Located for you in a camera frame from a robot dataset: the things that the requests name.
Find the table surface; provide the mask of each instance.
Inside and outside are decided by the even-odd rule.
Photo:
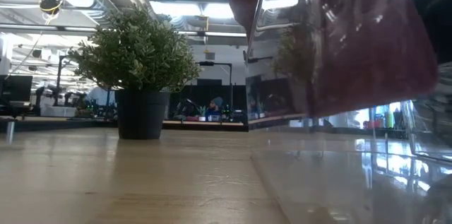
[[[337,134],[163,131],[159,141],[119,141],[116,129],[17,133],[12,146],[0,144],[0,218],[329,224],[450,214],[450,165],[409,156],[406,142],[384,149],[381,140]]]

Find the computer monitor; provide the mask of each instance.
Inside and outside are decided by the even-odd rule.
[[[0,94],[6,101],[30,101],[32,76],[8,76],[0,75]]]

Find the cable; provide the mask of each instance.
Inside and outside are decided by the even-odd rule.
[[[56,11],[58,8],[59,8],[59,6],[57,6],[57,7],[52,11],[51,16],[50,16],[50,17],[47,19],[47,21],[45,22],[45,25],[49,25],[50,22],[56,18],[56,16],[54,17],[54,13],[55,13],[55,11]],[[38,37],[37,40],[35,41],[35,44],[34,44],[33,47],[31,48],[31,50],[30,50],[30,52],[27,54],[27,56],[22,60],[22,62],[21,62],[19,65],[17,65],[17,67],[16,67],[9,75],[7,75],[7,77],[5,77],[4,80],[8,79],[9,76],[10,76],[11,74],[13,74],[13,73],[16,72],[17,70],[19,70],[19,68],[20,68],[20,67],[28,60],[28,58],[30,58],[30,55],[33,53],[33,51],[35,51],[35,48],[36,48],[36,46],[37,46],[37,43],[41,40],[42,35],[43,35],[43,32],[41,31],[39,37]]]
[[[59,14],[56,14],[55,16],[52,16],[52,15],[49,15],[47,13],[42,13],[42,19],[46,20],[46,22],[47,22],[47,20],[57,19],[58,16],[59,16]]]

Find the clear plastic container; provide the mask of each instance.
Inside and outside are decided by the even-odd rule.
[[[252,159],[291,223],[452,221],[448,66],[411,0],[260,0],[249,39]]]

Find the black plant pot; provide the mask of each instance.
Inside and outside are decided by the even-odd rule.
[[[118,127],[121,139],[159,139],[169,93],[118,90]]]

